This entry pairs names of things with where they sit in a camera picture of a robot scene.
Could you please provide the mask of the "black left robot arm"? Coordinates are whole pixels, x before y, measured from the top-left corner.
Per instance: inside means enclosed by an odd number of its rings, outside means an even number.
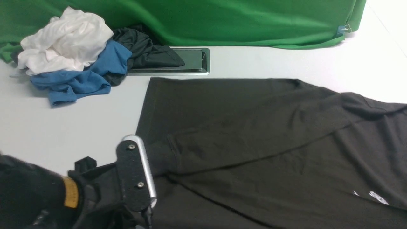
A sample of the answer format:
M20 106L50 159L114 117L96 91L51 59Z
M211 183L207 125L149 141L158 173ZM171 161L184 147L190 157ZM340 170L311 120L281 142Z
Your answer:
M1 155L2 229L151 229L152 210L131 210L115 163L93 158L62 176Z

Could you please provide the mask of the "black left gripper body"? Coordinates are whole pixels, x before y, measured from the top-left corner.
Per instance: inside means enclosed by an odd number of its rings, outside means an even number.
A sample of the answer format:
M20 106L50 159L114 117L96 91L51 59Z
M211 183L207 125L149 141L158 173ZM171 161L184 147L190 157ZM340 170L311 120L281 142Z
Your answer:
M68 172L79 189L79 210L73 229L148 229L150 209L132 212L125 205L116 162L97 166L90 157Z

